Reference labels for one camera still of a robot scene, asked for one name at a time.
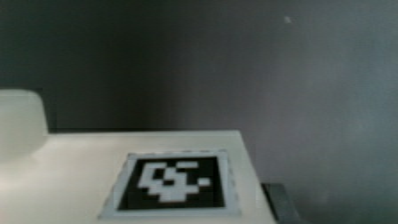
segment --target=gray wall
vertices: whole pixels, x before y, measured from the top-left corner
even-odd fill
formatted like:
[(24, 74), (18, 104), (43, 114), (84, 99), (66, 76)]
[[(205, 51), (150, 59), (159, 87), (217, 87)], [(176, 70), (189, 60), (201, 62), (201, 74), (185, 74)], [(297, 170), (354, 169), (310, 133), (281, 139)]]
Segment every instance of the gray wall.
[(0, 86), (56, 131), (240, 129), (306, 219), (398, 222), (395, 0), (0, 7)]

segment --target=white container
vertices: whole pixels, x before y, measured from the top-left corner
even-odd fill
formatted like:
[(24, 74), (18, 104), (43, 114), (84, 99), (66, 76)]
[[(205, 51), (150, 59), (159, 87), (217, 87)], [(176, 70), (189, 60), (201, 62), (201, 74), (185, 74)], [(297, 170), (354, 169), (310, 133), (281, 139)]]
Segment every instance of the white container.
[(0, 90), (0, 163), (27, 158), (49, 138), (40, 95), (27, 90)]

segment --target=dark object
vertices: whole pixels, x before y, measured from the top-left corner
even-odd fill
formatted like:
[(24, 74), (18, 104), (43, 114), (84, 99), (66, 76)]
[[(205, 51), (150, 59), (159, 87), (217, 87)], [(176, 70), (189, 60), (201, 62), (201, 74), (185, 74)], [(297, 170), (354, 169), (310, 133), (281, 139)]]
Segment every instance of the dark object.
[(283, 184), (262, 184), (262, 187), (278, 223), (310, 224), (301, 218)]
[[(198, 162), (196, 169), (178, 169), (178, 172), (187, 173), (189, 185), (198, 185), (198, 178), (207, 177), (212, 180), (210, 186), (200, 187), (200, 193), (187, 195), (184, 202), (160, 202), (160, 197), (148, 194), (148, 189), (139, 188), (139, 179), (143, 176), (143, 169), (146, 163), (168, 163), (168, 167), (176, 167), (178, 162)], [(164, 181), (164, 186), (175, 186), (175, 181), (168, 180), (164, 169), (157, 169), (153, 179)], [(166, 158), (166, 159), (139, 159), (136, 168), (130, 174), (128, 185), (123, 193), (120, 211), (152, 210), (152, 209), (176, 209), (176, 208), (221, 208), (226, 207), (221, 171), (217, 157), (201, 158)]]

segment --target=white table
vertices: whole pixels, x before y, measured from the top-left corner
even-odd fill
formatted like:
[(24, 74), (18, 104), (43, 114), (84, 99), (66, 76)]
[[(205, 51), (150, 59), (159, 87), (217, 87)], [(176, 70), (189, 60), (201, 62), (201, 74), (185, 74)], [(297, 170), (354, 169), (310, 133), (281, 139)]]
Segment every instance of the white table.
[[(98, 219), (130, 153), (226, 149), (240, 215)], [(33, 159), (0, 165), (0, 223), (274, 224), (239, 131), (50, 135)]]

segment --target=black square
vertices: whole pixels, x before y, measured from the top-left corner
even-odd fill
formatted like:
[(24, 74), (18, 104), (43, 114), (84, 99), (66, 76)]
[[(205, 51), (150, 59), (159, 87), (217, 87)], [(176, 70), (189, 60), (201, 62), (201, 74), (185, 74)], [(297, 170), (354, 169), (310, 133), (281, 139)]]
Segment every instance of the black square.
[(226, 203), (217, 157), (137, 159), (118, 210), (221, 207)]

